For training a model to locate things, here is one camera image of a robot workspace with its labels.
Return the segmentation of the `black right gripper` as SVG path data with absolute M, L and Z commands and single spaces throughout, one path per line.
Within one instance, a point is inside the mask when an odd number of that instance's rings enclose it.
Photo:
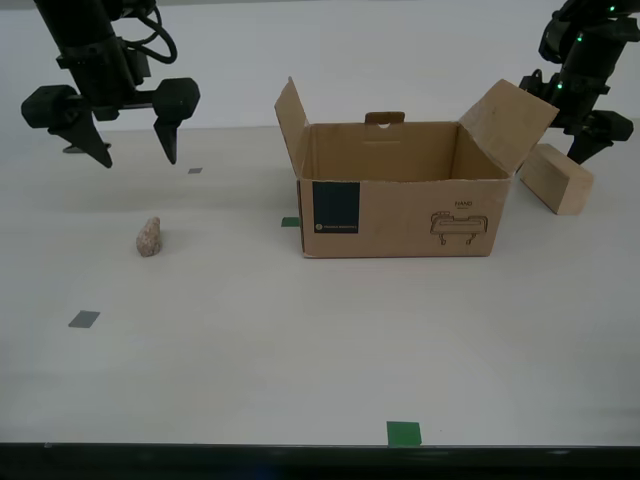
M 552 128 L 571 128 L 574 137 L 567 156 L 583 164 L 615 142 L 627 141 L 633 122 L 614 111 L 593 110 L 600 95 L 609 91 L 610 70 L 595 64 L 565 64 L 548 82 L 536 69 L 524 76 L 519 88 L 558 109 Z

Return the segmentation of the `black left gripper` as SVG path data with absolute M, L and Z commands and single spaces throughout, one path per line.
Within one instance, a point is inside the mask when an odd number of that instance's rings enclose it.
M 137 89 L 151 76 L 147 56 L 122 39 L 58 48 L 60 68 L 71 73 L 91 109 L 73 87 L 50 85 L 36 89 L 22 103 L 21 114 L 31 128 L 46 129 L 111 168 L 111 156 L 91 110 L 98 120 L 115 120 L 121 110 L 150 108 L 152 92 Z M 153 92 L 154 131 L 171 164 L 177 162 L 177 130 L 193 116 L 199 100 L 200 90 L 192 78 L 165 79 Z

